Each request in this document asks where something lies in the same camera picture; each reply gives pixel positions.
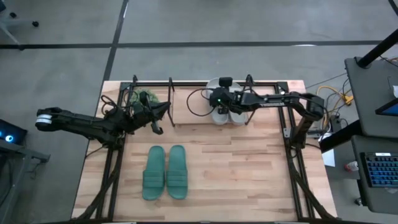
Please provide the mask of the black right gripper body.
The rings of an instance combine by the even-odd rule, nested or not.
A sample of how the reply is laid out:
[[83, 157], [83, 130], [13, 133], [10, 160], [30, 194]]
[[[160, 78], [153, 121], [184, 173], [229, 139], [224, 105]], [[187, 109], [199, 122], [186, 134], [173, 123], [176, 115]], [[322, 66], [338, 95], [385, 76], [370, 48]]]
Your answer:
[[239, 97], [241, 96], [240, 88], [225, 88], [217, 87], [211, 90], [209, 95], [209, 104], [212, 107], [223, 106], [227, 108], [239, 107], [241, 102]]

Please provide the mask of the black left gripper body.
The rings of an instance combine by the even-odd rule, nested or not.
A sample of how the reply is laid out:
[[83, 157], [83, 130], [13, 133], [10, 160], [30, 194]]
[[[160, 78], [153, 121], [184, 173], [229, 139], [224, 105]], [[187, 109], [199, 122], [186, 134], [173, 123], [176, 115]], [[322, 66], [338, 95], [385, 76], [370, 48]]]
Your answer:
[[150, 124], [155, 131], [155, 103], [146, 101], [144, 103], [134, 102], [131, 104], [132, 116], [129, 118], [129, 130], [136, 131]]

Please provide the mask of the green rubber slide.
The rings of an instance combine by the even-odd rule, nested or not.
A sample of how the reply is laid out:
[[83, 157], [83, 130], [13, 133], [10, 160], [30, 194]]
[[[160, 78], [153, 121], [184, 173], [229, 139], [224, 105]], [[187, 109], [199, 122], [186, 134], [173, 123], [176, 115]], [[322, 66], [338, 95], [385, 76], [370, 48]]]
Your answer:
[[188, 194], [188, 170], [186, 150], [182, 145], [174, 145], [169, 152], [169, 166], [166, 171], [166, 186], [168, 194], [183, 200]]
[[163, 194], [164, 188], [165, 151], [161, 146], [152, 146], [142, 173], [142, 197], [144, 200], [157, 200]]

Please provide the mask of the black metal wood shelf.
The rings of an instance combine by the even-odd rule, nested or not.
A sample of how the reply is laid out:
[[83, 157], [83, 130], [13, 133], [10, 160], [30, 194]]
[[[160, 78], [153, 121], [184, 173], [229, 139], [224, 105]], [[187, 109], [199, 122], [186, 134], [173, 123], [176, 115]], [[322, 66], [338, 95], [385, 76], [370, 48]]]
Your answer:
[[207, 81], [173, 82], [172, 119], [175, 124], [215, 124], [211, 118], [209, 98], [205, 97]]

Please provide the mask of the black power strip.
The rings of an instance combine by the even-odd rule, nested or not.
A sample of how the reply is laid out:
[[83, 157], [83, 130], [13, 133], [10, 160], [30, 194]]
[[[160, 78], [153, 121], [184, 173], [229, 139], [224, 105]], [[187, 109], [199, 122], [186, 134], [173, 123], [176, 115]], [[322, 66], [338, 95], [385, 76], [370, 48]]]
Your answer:
[[341, 118], [339, 115], [331, 115], [329, 122], [330, 122], [330, 132], [331, 133], [336, 133], [342, 129]]

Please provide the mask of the white paper sheet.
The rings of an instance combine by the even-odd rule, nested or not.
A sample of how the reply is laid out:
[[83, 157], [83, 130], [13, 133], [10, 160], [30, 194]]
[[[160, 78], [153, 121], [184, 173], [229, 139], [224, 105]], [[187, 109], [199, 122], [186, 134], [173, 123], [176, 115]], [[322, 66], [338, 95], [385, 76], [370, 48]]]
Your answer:
[[330, 149], [322, 153], [323, 163], [328, 167], [335, 167], [335, 153], [334, 149]]

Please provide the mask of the black desk beam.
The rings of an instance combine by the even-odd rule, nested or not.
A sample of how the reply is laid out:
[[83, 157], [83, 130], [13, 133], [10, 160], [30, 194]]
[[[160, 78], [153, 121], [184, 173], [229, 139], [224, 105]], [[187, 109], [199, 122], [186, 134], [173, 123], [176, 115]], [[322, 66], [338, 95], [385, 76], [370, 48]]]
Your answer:
[[331, 136], [322, 139], [319, 143], [321, 152], [327, 152], [351, 139], [354, 135], [363, 135], [360, 120], [357, 120], [345, 128], [333, 133]]

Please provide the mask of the grey metal cart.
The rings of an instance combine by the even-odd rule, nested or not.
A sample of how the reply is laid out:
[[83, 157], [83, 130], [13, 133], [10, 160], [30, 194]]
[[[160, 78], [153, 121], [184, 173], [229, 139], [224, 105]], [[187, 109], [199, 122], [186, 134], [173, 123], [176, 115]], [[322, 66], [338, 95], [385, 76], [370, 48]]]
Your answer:
[[32, 159], [38, 159], [40, 164], [47, 163], [50, 154], [44, 154], [28, 149], [26, 146], [8, 143], [0, 140], [0, 153], [5, 154], [5, 165], [9, 164], [9, 186], [3, 196], [0, 196], [0, 224], [10, 224], [12, 211], [22, 190], [24, 176]]

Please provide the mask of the black computer with blue light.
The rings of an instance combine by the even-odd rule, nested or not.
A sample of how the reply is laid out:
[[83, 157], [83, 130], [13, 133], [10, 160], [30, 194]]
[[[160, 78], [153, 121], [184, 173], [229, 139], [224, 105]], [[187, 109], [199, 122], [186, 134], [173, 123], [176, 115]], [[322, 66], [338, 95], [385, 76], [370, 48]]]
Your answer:
[[22, 129], [14, 124], [0, 119], [0, 139], [5, 140], [8, 143], [22, 145], [26, 135], [26, 129]]

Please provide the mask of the grey desk with tablet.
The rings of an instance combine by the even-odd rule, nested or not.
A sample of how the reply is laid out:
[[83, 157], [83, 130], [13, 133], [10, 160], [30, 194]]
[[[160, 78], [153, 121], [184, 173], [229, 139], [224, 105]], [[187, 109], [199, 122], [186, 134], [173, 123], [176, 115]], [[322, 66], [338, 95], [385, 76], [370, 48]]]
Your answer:
[[392, 87], [398, 85], [398, 67], [376, 60], [361, 68], [354, 58], [345, 59], [359, 122], [365, 136], [398, 138], [398, 116], [376, 114], [376, 110], [395, 99]]

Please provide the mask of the grey chair base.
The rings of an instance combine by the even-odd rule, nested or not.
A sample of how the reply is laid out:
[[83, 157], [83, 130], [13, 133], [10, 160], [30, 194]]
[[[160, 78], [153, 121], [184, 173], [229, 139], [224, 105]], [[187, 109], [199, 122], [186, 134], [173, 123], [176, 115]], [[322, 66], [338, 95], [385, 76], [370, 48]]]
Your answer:
[[5, 0], [0, 0], [0, 30], [3, 31], [15, 44], [19, 50], [24, 50], [22, 44], [11, 34], [8, 27], [23, 24], [31, 24], [33, 27], [39, 27], [38, 21], [30, 21], [28, 19], [20, 19], [15, 12], [7, 9]]

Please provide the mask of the grey desk with keyboard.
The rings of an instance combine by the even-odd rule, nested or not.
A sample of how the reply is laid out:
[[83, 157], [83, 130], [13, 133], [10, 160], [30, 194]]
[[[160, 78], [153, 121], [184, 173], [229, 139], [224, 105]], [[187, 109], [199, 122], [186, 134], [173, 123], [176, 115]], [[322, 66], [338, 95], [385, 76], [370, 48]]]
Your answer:
[[362, 152], [398, 153], [398, 142], [378, 138], [353, 136], [351, 143], [359, 166], [358, 188], [362, 204], [375, 213], [398, 215], [398, 188], [370, 187], [364, 174]]

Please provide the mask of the black pole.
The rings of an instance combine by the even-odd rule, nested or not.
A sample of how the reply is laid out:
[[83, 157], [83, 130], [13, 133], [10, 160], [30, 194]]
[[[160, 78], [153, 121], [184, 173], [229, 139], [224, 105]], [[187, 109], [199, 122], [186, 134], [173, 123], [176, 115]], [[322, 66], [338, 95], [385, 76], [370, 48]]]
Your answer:
[[398, 43], [398, 29], [382, 40], [378, 45], [370, 50], [365, 56], [356, 57], [356, 64], [361, 68], [368, 68], [370, 64], [380, 57], [384, 52], [388, 51], [393, 45]]

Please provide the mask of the black tablet blue screen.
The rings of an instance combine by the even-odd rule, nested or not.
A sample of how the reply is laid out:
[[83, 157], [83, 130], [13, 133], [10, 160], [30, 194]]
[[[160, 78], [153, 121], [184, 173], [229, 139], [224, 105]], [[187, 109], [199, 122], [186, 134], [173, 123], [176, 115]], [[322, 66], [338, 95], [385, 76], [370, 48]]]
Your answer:
[[376, 109], [375, 113], [383, 116], [398, 116], [398, 98]]

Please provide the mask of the blue backlit keyboard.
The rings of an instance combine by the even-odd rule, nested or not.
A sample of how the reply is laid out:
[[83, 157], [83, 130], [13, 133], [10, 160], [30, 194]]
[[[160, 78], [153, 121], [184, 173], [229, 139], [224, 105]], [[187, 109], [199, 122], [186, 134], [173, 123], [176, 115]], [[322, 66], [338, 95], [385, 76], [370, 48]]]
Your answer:
[[360, 156], [370, 187], [398, 188], [398, 153], [362, 152]]

